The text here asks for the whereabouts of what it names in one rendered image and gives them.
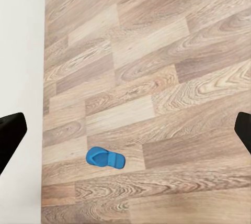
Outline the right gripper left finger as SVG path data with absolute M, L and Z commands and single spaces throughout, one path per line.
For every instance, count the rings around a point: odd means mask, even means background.
M 23 112 L 0 118 L 0 175 L 27 132 Z

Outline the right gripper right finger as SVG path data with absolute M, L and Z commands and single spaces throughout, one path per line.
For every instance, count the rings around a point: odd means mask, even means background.
M 251 114 L 239 112 L 234 130 L 251 154 Z

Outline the sandal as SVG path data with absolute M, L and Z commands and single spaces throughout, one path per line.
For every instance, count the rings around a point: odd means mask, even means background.
M 122 169 L 126 161 L 125 157 L 120 153 L 111 152 L 100 147 L 92 147 L 86 154 L 86 162 L 100 167 L 108 165 Z

